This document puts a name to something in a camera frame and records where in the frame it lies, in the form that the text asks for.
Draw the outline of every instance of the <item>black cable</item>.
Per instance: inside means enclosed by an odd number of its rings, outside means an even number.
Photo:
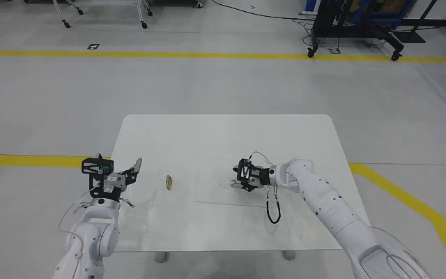
[[[429,30],[429,29],[437,29],[440,27],[428,27],[428,28],[418,28],[417,31],[419,30]],[[397,32],[407,32],[407,31],[412,31],[412,29],[406,29],[406,30],[396,30],[396,31],[391,31],[391,33],[397,33]]]
[[[236,8],[236,7],[224,5],[222,3],[216,2],[215,0],[211,0],[211,1],[216,3],[217,5],[220,5],[220,6],[223,6],[223,7],[226,7],[226,8],[230,8],[230,9],[233,9],[233,10],[239,10],[240,12],[249,13],[250,15],[258,15],[259,17],[278,18],[280,20],[307,20],[307,21],[314,21],[314,19],[309,19],[309,18],[275,17],[275,16],[272,16],[272,15],[262,15],[262,14],[259,14],[259,13],[249,12],[248,10],[242,10],[242,9],[239,9],[239,8]]]
[[[277,203],[277,210],[279,211],[279,217],[277,217],[276,221],[273,221],[271,216],[270,216],[270,207],[268,206],[268,199],[266,200],[266,215],[268,215],[268,219],[270,219],[270,222],[272,224],[277,224],[280,221],[280,205],[279,205],[279,201],[277,200],[277,196],[276,196],[276,203]]]

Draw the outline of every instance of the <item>gray floor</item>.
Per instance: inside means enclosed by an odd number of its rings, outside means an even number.
[[[292,0],[224,3],[291,17],[303,7]],[[131,1],[78,5],[84,16],[61,5],[72,25],[65,29],[51,4],[0,2],[0,50],[84,51],[100,43],[102,51],[306,53],[305,32],[295,22],[210,1],[201,10],[154,6],[145,31]],[[445,56],[445,32],[420,32],[428,43],[403,54]],[[321,54],[336,42],[326,40]],[[340,43],[345,55],[392,53],[362,40]],[[0,56],[0,153],[109,156],[128,114],[328,114],[350,162],[369,163],[446,215],[445,69],[443,63]],[[361,176],[355,180],[372,225],[397,235],[442,278],[446,251],[431,223]],[[78,169],[0,168],[2,278],[52,275],[63,252],[57,223],[86,183]],[[299,252],[292,262],[278,252],[176,253],[166,264],[150,253],[116,253],[105,264],[106,278],[353,277],[340,250]]]

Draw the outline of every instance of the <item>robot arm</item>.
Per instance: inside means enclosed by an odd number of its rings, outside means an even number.
[[[268,184],[300,193],[315,218],[324,224],[348,255],[356,278],[429,277],[404,247],[378,237],[328,181],[315,175],[312,161],[295,158],[261,169],[253,167],[249,159],[242,159],[237,171],[241,185]]]
[[[88,158],[82,172],[90,176],[92,201],[81,220],[66,238],[68,251],[54,270],[53,279],[102,279],[103,257],[109,257],[118,243],[121,193],[136,181],[142,159],[124,172],[113,172],[113,161]]]

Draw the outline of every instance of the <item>white table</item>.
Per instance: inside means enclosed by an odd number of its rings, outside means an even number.
[[[121,208],[116,251],[340,249],[300,195],[279,189],[282,219],[273,225],[266,188],[248,193],[230,187],[236,177],[231,168],[253,151],[274,164],[311,158],[315,173],[369,223],[326,115],[129,115],[112,159],[116,170],[139,157],[143,163],[123,194],[135,208]],[[261,156],[253,162],[268,166]],[[166,175],[174,180],[170,191]]]

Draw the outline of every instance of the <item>yellow floor line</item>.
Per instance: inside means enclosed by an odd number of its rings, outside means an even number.
[[[391,194],[391,196],[395,197],[400,202],[403,202],[412,210],[418,212],[421,216],[431,221],[433,227],[437,231],[438,236],[440,237],[440,240],[446,248],[446,219],[443,215],[441,215],[441,213],[437,212],[435,209],[432,209],[424,202],[419,201],[416,197],[413,197],[411,194],[388,181],[385,177],[373,171],[366,165],[359,163],[349,163],[349,165],[352,174],[362,175],[364,178],[370,180],[370,182],[382,188],[384,191]]]
[[[0,166],[4,167],[80,167],[81,161],[87,157],[81,156],[26,156],[0,155]],[[382,188],[391,196],[409,206],[415,212],[431,221],[440,240],[446,247],[446,219],[424,202],[419,201],[405,190],[388,181],[385,177],[360,163],[349,163],[353,174],[362,175],[370,182]]]
[[[185,58],[185,59],[278,59],[310,60],[306,54],[274,53],[206,53],[206,52],[65,52],[65,51],[0,51],[0,56],[64,56],[64,57],[112,57],[112,58]],[[312,58],[316,61],[370,61],[391,62],[390,56],[348,56],[320,55]],[[400,62],[446,63],[446,57],[401,57]]]
[[[0,166],[4,167],[81,167],[80,156],[32,156],[1,155]]]

